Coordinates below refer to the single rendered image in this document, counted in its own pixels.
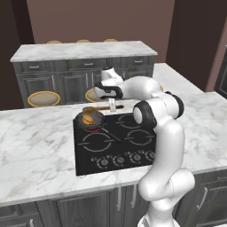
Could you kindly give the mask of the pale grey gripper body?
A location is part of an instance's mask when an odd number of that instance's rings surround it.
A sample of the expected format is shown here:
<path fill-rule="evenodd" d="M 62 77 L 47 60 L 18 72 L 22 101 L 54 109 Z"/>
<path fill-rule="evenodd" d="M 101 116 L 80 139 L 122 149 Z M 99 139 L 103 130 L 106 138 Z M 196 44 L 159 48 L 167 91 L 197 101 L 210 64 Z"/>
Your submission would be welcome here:
<path fill-rule="evenodd" d="M 115 104 L 115 99 L 114 98 L 109 98 L 109 107 L 111 112 L 116 112 L 116 104 Z"/>

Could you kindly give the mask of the wooden spatula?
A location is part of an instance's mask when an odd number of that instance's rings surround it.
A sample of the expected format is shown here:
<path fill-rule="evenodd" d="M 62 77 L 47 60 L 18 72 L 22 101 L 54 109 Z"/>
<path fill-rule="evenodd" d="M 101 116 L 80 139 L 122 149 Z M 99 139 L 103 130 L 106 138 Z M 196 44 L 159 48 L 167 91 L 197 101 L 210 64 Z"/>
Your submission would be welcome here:
<path fill-rule="evenodd" d="M 124 106 L 119 105 L 119 106 L 86 106 L 82 109 L 83 113 L 92 113 L 96 111 L 102 111 L 102 110 L 110 110 L 111 112 L 116 111 L 117 109 L 122 109 Z"/>

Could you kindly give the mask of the browned chicken piece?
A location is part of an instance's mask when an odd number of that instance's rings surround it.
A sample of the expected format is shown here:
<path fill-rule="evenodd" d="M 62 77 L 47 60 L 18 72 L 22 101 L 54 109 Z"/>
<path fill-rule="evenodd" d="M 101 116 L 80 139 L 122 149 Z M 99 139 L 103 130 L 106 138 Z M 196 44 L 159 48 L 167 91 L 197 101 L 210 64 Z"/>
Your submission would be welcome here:
<path fill-rule="evenodd" d="M 82 122 L 85 124 L 85 125 L 90 125 L 93 123 L 93 119 L 90 115 L 87 115 L 87 114 L 84 114 L 82 116 Z"/>

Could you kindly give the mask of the black frying pan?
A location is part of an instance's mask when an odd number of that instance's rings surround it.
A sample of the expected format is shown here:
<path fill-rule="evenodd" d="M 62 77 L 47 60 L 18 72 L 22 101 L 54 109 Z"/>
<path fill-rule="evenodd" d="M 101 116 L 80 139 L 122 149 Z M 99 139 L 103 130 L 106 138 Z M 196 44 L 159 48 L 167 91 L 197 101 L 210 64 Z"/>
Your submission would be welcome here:
<path fill-rule="evenodd" d="M 85 125 L 82 122 L 82 116 L 84 114 L 90 115 L 93 119 L 93 123 L 90 125 Z M 94 130 L 94 129 L 101 129 L 103 130 L 108 136 L 113 138 L 115 141 L 118 143 L 121 142 L 121 139 L 118 138 L 116 135 L 114 135 L 112 132 L 104 128 L 104 123 L 105 123 L 105 116 L 101 112 L 92 112 L 92 113 L 83 113 L 80 112 L 77 114 L 74 118 L 75 122 L 80 126 L 81 129 L 84 130 Z"/>

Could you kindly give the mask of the black hob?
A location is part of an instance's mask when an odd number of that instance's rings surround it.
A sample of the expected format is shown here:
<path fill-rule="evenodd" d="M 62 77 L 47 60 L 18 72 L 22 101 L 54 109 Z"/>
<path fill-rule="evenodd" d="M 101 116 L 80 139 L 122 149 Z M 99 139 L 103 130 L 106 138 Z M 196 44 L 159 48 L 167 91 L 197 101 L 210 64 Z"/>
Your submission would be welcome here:
<path fill-rule="evenodd" d="M 153 130 L 146 130 L 138 125 L 132 113 L 106 115 L 104 128 L 112 132 L 121 142 L 118 143 L 101 129 L 84 130 L 74 120 L 74 154 L 76 175 L 85 176 L 125 168 L 152 165 L 146 154 L 155 153 L 156 135 Z M 139 163 L 130 159 L 132 153 L 141 156 Z M 114 158 L 124 158 L 122 166 L 114 163 Z M 105 168 L 98 165 L 101 158 L 109 163 Z"/>

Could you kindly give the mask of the grey island cupboard run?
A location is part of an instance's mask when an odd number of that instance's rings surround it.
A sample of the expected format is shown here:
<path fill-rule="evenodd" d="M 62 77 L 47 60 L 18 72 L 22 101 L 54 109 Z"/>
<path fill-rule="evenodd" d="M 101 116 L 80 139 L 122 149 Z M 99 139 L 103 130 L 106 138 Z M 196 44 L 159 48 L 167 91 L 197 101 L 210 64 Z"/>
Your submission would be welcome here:
<path fill-rule="evenodd" d="M 43 90 L 60 95 L 62 105 L 84 103 L 85 93 L 113 67 L 125 79 L 152 76 L 157 52 L 141 41 L 24 44 L 11 58 L 24 107 Z"/>

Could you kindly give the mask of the dark tall cabinet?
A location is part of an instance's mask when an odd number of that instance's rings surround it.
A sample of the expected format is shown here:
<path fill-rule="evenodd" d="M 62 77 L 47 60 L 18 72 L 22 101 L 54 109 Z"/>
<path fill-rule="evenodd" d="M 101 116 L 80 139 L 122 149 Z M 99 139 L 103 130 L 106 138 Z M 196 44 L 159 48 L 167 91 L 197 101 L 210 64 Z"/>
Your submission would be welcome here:
<path fill-rule="evenodd" d="M 219 74 L 215 82 L 215 92 L 227 99 L 227 45 Z"/>

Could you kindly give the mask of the dark grey drawer front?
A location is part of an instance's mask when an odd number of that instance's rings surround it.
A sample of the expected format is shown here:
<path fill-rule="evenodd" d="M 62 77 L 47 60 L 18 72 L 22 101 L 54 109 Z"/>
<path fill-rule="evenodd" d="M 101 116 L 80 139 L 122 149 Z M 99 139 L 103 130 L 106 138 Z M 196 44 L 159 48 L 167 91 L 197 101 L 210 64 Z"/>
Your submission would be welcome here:
<path fill-rule="evenodd" d="M 206 184 L 225 179 L 227 179 L 227 169 L 204 173 L 200 182 Z"/>

